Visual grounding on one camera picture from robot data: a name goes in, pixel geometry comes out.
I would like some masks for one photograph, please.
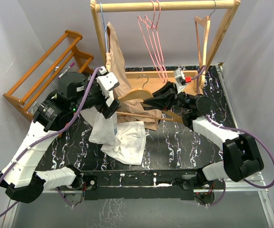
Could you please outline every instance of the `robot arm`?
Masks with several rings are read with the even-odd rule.
[[[153,98],[145,100],[144,103],[159,110],[169,110],[172,107],[187,109],[181,114],[184,125],[202,134],[223,150],[223,161],[197,170],[197,183],[203,185],[208,181],[228,178],[238,182],[261,171],[264,163],[255,139],[208,121],[205,116],[211,111],[210,99],[204,95],[194,96],[183,92],[191,78],[185,78],[181,70],[176,70],[174,75],[176,83],[167,82],[164,87],[153,93]]]
[[[6,188],[6,194],[12,200],[30,203],[44,190],[64,185],[73,188],[81,186],[81,172],[72,165],[52,171],[35,171],[35,169],[49,145],[58,136],[56,132],[63,129],[73,118],[87,85],[85,75],[67,72],[58,81],[58,90],[49,94],[38,107],[23,143],[10,163],[0,171],[1,178],[6,170],[15,164],[0,184],[1,187]],[[110,118],[120,104],[117,99],[112,99],[110,96],[118,85],[115,75],[102,67],[91,85],[83,109],[95,107],[105,118]],[[29,147],[42,138],[46,139]],[[18,156],[26,148],[27,152],[17,161]]]

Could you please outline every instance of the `wooden hanger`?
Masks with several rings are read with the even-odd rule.
[[[152,97],[153,97],[152,93],[148,91],[147,89],[132,89],[128,94],[118,97],[118,100],[120,102],[125,102],[129,100],[134,100],[134,99],[141,99],[142,101],[144,101]],[[182,118],[176,113],[172,112],[171,110],[162,111],[162,112],[167,114],[168,116],[171,116],[173,119],[156,117],[156,116],[139,115],[139,114],[133,114],[133,113],[121,113],[121,112],[117,112],[117,113],[121,115],[131,115],[131,116],[144,117],[149,119],[174,121],[174,122],[180,122],[180,123],[183,122]]]
[[[206,55],[207,55],[207,45],[208,45],[208,37],[209,37],[209,30],[210,30],[210,18],[209,16],[200,19],[199,17],[194,18],[195,21],[195,29],[196,29],[196,39],[197,39],[197,49],[198,49],[198,62],[199,67],[206,64]],[[199,34],[198,34],[198,27],[197,24],[200,24],[204,27],[204,45],[203,45],[203,57],[201,57],[201,49],[200,49],[200,42],[199,42]],[[205,83],[205,74],[206,71],[199,77],[199,90],[204,88]],[[194,83],[194,92],[197,92],[197,83]]]

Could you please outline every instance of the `gray floor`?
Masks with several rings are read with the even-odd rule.
[[[74,210],[58,194],[44,193],[31,204],[19,204],[12,228],[26,227],[267,228],[268,224],[257,192],[227,192],[209,209],[178,199],[106,199],[84,201]]]

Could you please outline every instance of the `metal hook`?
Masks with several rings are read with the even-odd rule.
[[[140,75],[136,80],[138,80],[138,79],[139,79],[140,77],[142,77],[142,76],[147,77],[147,81],[142,85],[142,89],[143,89],[143,87],[145,86],[145,84],[148,83],[148,76],[146,76],[146,75]]]
[[[215,12],[215,10],[216,10],[216,1],[215,0],[213,0],[214,1],[214,4],[215,4],[215,8],[214,8],[214,11],[212,12],[212,13],[210,13],[210,15],[209,15],[209,18],[211,17],[211,15]]]

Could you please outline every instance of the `pink hanger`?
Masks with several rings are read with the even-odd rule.
[[[154,25],[154,20],[155,20],[155,13],[156,13],[156,8],[155,8],[155,4],[153,1],[151,1],[152,4],[153,4],[153,7],[154,7],[154,15],[153,15],[153,20],[150,21],[147,17],[147,15],[145,15],[145,19],[142,20],[142,18],[138,15],[138,24],[139,24],[139,27],[140,27],[140,30],[141,30],[141,33],[142,33],[142,36],[143,36],[143,39],[146,43],[146,46],[147,46],[147,49],[149,51],[149,54],[150,54],[150,57],[154,63],[154,66],[155,66],[155,69],[162,81],[162,83],[166,83],[167,82],[167,73],[166,73],[166,67],[165,67],[165,63],[164,63],[164,57],[163,57],[163,53],[162,53],[162,49],[161,49],[161,45],[160,45],[160,39],[159,39],[159,35],[158,35],[158,30],[157,30],[157,27],[158,27],[158,22],[159,22],[159,18],[160,18],[160,14],[161,14],[161,6],[160,6],[160,3],[159,1],[156,1],[158,3],[158,6],[159,6],[159,16],[158,16],[158,19],[157,19],[157,22],[156,22],[156,25]],[[158,67],[155,63],[155,60],[151,54],[151,51],[150,51],[150,48],[147,44],[147,40],[146,40],[146,37],[144,35],[144,32],[142,30],[142,27],[141,27],[141,24],[140,22],[143,22],[146,27],[147,27],[147,33],[149,35],[149,39],[150,39],[150,43],[151,43],[151,46],[152,46],[152,49],[153,49],[153,52],[154,52],[154,56],[155,56],[155,59],[156,59],[156,62],[158,64]],[[154,46],[153,46],[153,42],[152,42],[152,38],[151,38],[151,35],[150,35],[150,30],[152,30],[152,36],[153,36],[153,40],[154,40],[154,44],[155,44],[155,47],[156,47],[156,51],[155,52],[155,49],[154,49]],[[159,46],[159,50],[158,50],[158,47],[157,47],[157,42],[156,42],[156,38],[155,38],[155,35],[154,35],[154,30],[156,30],[156,36],[157,36],[157,41],[158,41],[158,46]]]

